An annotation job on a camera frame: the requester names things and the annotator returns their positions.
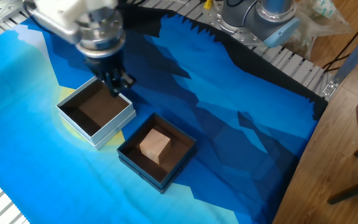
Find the open box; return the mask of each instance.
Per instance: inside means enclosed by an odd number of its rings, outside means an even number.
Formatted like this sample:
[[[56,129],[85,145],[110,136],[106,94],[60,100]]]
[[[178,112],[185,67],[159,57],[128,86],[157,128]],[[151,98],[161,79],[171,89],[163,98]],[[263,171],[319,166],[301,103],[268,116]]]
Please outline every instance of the open box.
[[[93,77],[57,105],[60,116],[96,149],[100,149],[135,116],[124,95],[112,97],[108,87]]]
[[[151,129],[171,139],[171,149],[160,165],[140,151],[140,143]],[[180,173],[196,152],[196,141],[157,114],[147,121],[118,148],[119,159],[160,193]]]

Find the white box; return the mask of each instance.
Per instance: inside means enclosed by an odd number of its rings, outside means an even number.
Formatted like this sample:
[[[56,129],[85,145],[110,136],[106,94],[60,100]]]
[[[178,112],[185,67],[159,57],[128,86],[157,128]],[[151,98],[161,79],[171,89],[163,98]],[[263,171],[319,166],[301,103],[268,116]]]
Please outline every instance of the white box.
[[[124,95],[110,95],[96,77],[80,86],[56,107],[60,116],[96,149],[100,149],[135,116],[131,101]]]

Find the black box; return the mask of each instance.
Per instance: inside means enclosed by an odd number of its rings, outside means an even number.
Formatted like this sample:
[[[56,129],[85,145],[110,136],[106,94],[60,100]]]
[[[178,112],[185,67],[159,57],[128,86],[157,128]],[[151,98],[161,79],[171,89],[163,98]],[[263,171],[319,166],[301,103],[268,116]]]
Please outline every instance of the black box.
[[[153,128],[170,138],[172,143],[160,165],[145,157],[139,147]],[[160,193],[164,193],[195,152],[196,140],[155,113],[118,148],[120,161]]]

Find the metal grid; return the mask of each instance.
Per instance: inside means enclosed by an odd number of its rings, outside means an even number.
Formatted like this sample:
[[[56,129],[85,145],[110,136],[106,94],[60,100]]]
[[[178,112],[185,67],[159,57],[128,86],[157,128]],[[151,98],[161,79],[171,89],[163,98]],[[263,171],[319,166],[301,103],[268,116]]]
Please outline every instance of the metal grid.
[[[206,18],[209,16],[208,11],[203,8],[203,4],[199,0],[148,0],[143,3],[142,6],[173,10],[199,22],[209,22],[211,20],[210,18]],[[20,24],[27,18],[28,15],[25,12],[19,12],[5,22],[0,23],[0,34]],[[324,73],[324,70],[320,67],[314,66],[313,63],[281,46],[268,48],[263,45],[257,47],[250,45],[248,48],[319,96],[324,96],[323,90],[333,79],[332,74]],[[5,223],[26,224],[29,222],[12,203],[9,197],[0,189],[0,224]]]

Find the black cable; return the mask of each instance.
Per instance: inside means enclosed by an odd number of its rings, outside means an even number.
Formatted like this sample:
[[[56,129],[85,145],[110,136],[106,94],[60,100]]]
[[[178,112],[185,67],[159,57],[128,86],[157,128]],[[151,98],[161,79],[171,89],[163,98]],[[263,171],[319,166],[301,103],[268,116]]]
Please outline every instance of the black cable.
[[[236,7],[236,6],[240,5],[243,1],[244,1],[244,0],[240,0],[240,1],[238,1],[237,3],[235,3],[235,4],[230,4],[230,3],[229,3],[229,0],[226,0],[226,4],[227,4],[227,6],[229,6],[229,7]]]
[[[328,72],[329,68],[331,68],[331,66],[332,66],[335,62],[337,62],[337,61],[339,61],[339,60],[342,60],[342,59],[345,59],[345,58],[347,58],[347,57],[350,55],[350,54],[349,54],[349,55],[343,56],[341,59],[339,59],[339,56],[341,56],[341,54],[343,54],[343,52],[345,52],[345,50],[352,44],[352,42],[356,39],[357,36],[358,36],[358,31],[354,34],[354,36],[353,36],[352,39],[346,44],[346,46],[341,50],[341,52],[335,57],[335,59],[332,60],[332,61],[330,61],[330,62],[328,62],[326,65],[323,66],[323,69],[325,69],[325,68],[327,67],[326,72]]]
[[[343,57],[340,57],[340,58],[338,58],[337,60],[331,61],[331,62],[332,62],[332,63],[338,62],[338,61],[340,61],[340,60],[343,60],[343,59],[345,59],[345,58],[348,58],[349,56],[350,56],[350,54],[347,54],[347,55],[345,55],[345,56],[343,56]],[[338,70],[338,69],[340,69],[340,67],[327,69],[326,72],[335,71],[335,70]]]

